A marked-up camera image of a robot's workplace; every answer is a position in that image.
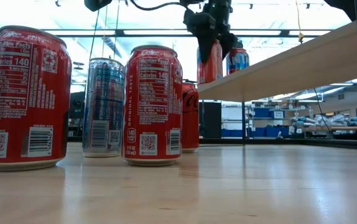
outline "blue bin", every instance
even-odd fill
[[[252,131],[252,128],[247,128],[248,137],[266,137],[265,128],[256,128],[255,131]]]
[[[231,130],[231,137],[242,137],[242,130]]]
[[[231,137],[231,131],[223,128],[221,130],[221,137]]]
[[[266,127],[267,137],[278,137],[278,133],[281,132],[281,136],[289,134],[289,127]]]
[[[270,114],[269,108],[255,108],[254,117],[255,118],[268,118]]]
[[[282,127],[280,131],[282,131],[281,136],[289,135],[289,127]]]

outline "cable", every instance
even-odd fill
[[[118,1],[118,13],[116,14],[116,25],[115,25],[115,30],[118,29],[118,21],[119,21],[119,9],[121,7],[121,0]],[[115,55],[116,55],[116,38],[118,36],[115,33],[115,41],[114,41],[114,60],[115,60]]]
[[[137,5],[137,3],[134,2],[134,0],[130,0],[130,1],[134,4],[134,6],[136,6],[137,8],[139,8],[141,10],[144,10],[144,11],[152,11],[152,10],[160,9],[162,7],[171,6],[171,5],[178,5],[178,6],[183,6],[184,8],[187,8],[186,6],[184,6],[183,4],[181,4],[179,2],[168,2],[168,3],[163,3],[160,6],[146,8],[146,7],[141,7],[141,6]]]
[[[101,57],[104,57],[104,45],[105,45],[105,30],[106,30],[106,19],[108,15],[108,5],[105,7],[105,21],[104,21],[104,35],[103,35],[103,51],[101,53]]]
[[[297,0],[295,0],[296,2],[296,9],[297,9],[297,23],[299,25],[299,42],[302,45],[303,44],[303,38],[304,35],[302,34],[302,28],[300,26],[300,12],[299,12],[299,5],[297,4]],[[325,124],[325,126],[328,129],[328,132],[330,133],[330,135],[332,136],[332,138],[334,139],[335,137],[333,136],[333,133],[331,131],[331,129],[329,128],[329,126],[327,125],[327,123],[325,122],[325,119],[323,118],[323,113],[322,113],[322,109],[321,109],[321,104],[320,104],[320,99],[318,98],[318,93],[317,90],[314,88],[314,92],[315,92],[315,96],[317,97],[317,103],[318,103],[318,107],[320,108],[320,112],[321,112],[321,118],[323,123]]]
[[[300,12],[299,12],[299,5],[297,3],[297,0],[295,0],[296,2],[296,9],[297,9],[297,23],[299,25],[299,42],[302,44],[303,43],[303,38],[304,38],[304,35],[302,33],[302,28],[300,26]]]
[[[318,107],[320,108],[320,112],[321,112],[321,118],[323,123],[325,124],[325,126],[328,129],[328,132],[330,133],[330,135],[332,136],[333,139],[335,139],[335,137],[333,136],[332,130],[329,128],[329,126],[327,125],[327,123],[325,122],[325,119],[323,118],[323,113],[322,113],[322,109],[321,109],[321,105],[320,105],[320,99],[318,98],[318,93],[317,90],[314,88],[314,92],[315,92],[315,96],[317,96],[317,103],[318,103]]]
[[[93,40],[91,41],[91,47],[90,47],[89,63],[90,63],[90,60],[91,60],[91,54],[93,53],[94,39],[95,39],[95,37],[96,37],[96,31],[97,31],[98,16],[99,16],[99,14],[100,14],[100,10],[97,10],[96,25],[94,26]],[[82,99],[82,101],[80,102],[80,109],[82,109],[82,107],[83,107],[83,102],[85,102],[85,100],[86,100],[86,93],[83,94],[83,99]],[[79,119],[78,129],[77,129],[77,131],[76,131],[76,135],[78,135],[78,133],[79,133],[80,123],[81,123],[81,118]]]
[[[98,16],[99,16],[99,14],[100,14],[100,10],[97,11],[96,25],[94,26],[93,40],[91,41],[89,61],[91,60],[91,54],[93,53],[94,39],[95,39],[95,37],[96,37],[96,31],[97,31]]]

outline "ceiling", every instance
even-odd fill
[[[167,1],[137,0],[137,3],[150,7]],[[299,28],[294,0],[233,0],[232,2],[234,11],[230,15],[229,23],[236,32],[245,32],[238,29],[296,30]],[[297,2],[302,29],[336,29],[350,22],[343,11],[328,6],[323,0]],[[65,30],[65,32],[95,28],[97,12],[88,10],[83,0],[59,1],[58,5],[60,6],[58,7],[54,0],[21,0],[20,4],[17,4],[17,1],[0,0],[0,27],[22,25],[39,29]],[[193,11],[201,11],[198,5],[191,5],[190,8]],[[105,7],[100,10],[97,29],[185,29],[182,23],[184,10],[180,6],[167,6],[147,12],[135,8],[132,4],[127,6],[124,1],[113,0],[108,9]],[[242,37],[240,39],[249,52],[251,65],[299,45],[297,38]],[[93,38],[78,35],[64,37],[63,40],[67,43],[72,61],[84,63],[83,70],[73,71],[71,91],[83,91]],[[101,37],[95,38],[91,57],[112,56],[126,64],[134,47],[143,44],[164,45],[178,52],[184,78],[196,80],[198,44],[194,37],[118,37],[116,40],[112,37],[112,43],[116,46],[115,56],[114,46],[104,45]]]

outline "recycling symbol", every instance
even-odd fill
[[[46,54],[43,57],[43,63],[46,65],[54,66],[55,65],[55,57],[50,54]]]

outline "nutrition facts label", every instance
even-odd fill
[[[0,41],[0,110],[27,109],[32,47],[24,41]]]
[[[167,121],[170,63],[162,58],[141,58],[139,63],[140,123]]]

